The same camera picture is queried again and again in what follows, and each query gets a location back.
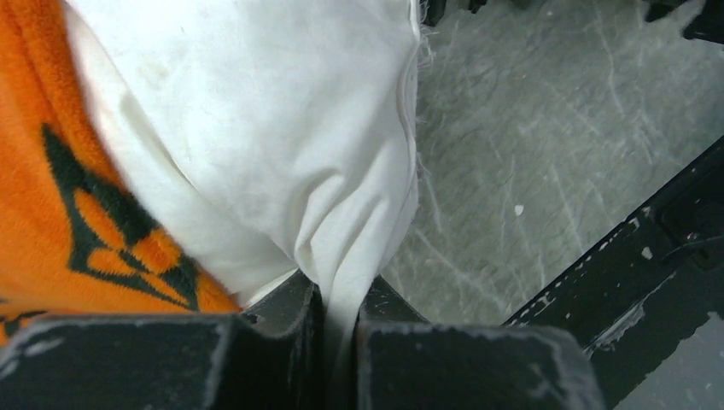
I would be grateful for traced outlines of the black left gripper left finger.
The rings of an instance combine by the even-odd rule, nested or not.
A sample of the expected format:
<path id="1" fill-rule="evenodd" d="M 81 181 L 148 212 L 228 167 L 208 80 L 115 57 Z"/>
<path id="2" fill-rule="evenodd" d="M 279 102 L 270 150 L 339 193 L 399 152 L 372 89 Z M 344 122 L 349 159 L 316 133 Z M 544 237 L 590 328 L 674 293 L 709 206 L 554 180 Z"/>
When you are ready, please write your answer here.
<path id="1" fill-rule="evenodd" d="M 323 308 L 296 273 L 247 312 L 55 316 L 1 359 L 4 409 L 317 409 Z"/>

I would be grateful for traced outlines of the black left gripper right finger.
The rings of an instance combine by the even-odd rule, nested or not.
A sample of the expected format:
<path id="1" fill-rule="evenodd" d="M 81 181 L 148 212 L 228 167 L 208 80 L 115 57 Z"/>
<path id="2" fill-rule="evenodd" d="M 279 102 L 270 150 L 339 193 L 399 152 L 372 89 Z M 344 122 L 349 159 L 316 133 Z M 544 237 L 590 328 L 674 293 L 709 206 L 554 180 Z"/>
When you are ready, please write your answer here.
<path id="1" fill-rule="evenodd" d="M 603 409 L 576 340 L 549 326 L 431 323 L 381 277 L 356 325 L 358 409 Z"/>

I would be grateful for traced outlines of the white pillow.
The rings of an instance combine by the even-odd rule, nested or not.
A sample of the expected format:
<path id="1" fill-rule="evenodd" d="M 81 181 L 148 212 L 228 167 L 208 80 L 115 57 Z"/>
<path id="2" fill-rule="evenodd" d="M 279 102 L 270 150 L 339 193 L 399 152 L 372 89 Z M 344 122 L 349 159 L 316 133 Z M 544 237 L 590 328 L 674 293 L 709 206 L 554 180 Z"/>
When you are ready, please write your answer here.
<path id="1" fill-rule="evenodd" d="M 126 186 L 247 307 L 303 272 L 328 409 L 359 307 L 417 209 L 416 1 L 64 1 L 90 122 Z"/>

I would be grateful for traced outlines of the orange patterned pillowcase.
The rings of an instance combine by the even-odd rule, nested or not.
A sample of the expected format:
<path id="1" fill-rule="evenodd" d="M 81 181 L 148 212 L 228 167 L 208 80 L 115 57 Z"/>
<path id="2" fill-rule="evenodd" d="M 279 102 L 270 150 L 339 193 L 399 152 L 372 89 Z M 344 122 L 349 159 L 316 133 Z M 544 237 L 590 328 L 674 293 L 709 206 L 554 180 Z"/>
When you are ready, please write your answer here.
<path id="1" fill-rule="evenodd" d="M 125 187 L 87 118 L 57 1 L 1 4 L 1 340 L 70 313 L 234 313 Z"/>

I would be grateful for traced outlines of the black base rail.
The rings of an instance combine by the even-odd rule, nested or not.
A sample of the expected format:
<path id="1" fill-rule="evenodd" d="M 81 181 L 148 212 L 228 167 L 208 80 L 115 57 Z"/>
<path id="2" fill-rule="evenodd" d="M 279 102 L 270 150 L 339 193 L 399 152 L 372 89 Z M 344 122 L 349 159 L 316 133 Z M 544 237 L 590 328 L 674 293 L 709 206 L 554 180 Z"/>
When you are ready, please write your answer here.
<path id="1" fill-rule="evenodd" d="M 723 406 L 723 143 L 510 317 L 581 345 L 610 409 Z"/>

